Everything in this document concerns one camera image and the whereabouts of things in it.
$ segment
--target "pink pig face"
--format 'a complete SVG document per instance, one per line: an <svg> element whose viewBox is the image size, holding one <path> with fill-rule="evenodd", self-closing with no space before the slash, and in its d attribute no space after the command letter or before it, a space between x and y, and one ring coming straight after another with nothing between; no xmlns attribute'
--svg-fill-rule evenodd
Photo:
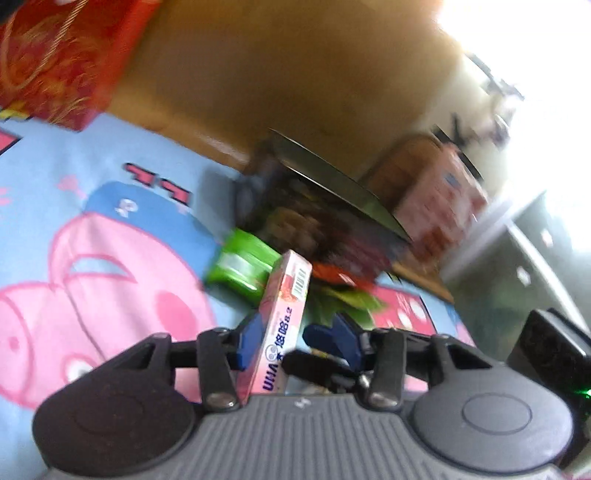
<svg viewBox="0 0 591 480"><path fill-rule="evenodd" d="M107 260L122 274L76 273L84 258ZM0 395L35 408L86 371L154 333L194 339L214 327L201 282L153 236L85 213L54 238L49 282L0 290ZM198 396L197 374L177 388Z"/></svg>

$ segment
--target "black box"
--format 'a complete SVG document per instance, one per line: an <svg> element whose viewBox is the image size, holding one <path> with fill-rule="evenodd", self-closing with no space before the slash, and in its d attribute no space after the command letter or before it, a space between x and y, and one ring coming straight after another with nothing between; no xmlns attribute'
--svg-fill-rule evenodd
<svg viewBox="0 0 591 480"><path fill-rule="evenodd" d="M280 253L292 249L370 279L409 242L369 190L275 131L236 182L235 218Z"/></svg>

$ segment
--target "cardboard box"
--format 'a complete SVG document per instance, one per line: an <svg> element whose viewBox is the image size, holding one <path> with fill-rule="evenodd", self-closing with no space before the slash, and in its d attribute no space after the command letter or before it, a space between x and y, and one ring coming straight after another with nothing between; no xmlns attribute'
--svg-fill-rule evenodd
<svg viewBox="0 0 591 480"><path fill-rule="evenodd" d="M236 379L241 403L252 394L285 392L287 375L281 359L296 347L311 272L312 265L294 251L287 251L275 264L259 305L267 328L258 358Z"/></svg>

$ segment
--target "red gift box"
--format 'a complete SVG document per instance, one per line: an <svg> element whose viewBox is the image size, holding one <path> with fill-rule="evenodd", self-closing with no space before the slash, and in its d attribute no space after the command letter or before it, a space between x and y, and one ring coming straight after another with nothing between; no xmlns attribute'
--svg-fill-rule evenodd
<svg viewBox="0 0 591 480"><path fill-rule="evenodd" d="M159 0L29 0L0 28L0 105L80 130L106 109Z"/></svg>

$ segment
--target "barcode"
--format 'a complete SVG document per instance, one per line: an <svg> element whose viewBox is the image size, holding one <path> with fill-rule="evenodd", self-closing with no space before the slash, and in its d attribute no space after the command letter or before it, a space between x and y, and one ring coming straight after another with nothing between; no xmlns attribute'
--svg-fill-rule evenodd
<svg viewBox="0 0 591 480"><path fill-rule="evenodd" d="M297 268L295 271L294 286L291 289L291 294L299 301L306 300L306 293L308 292L308 270L305 268Z"/></svg>

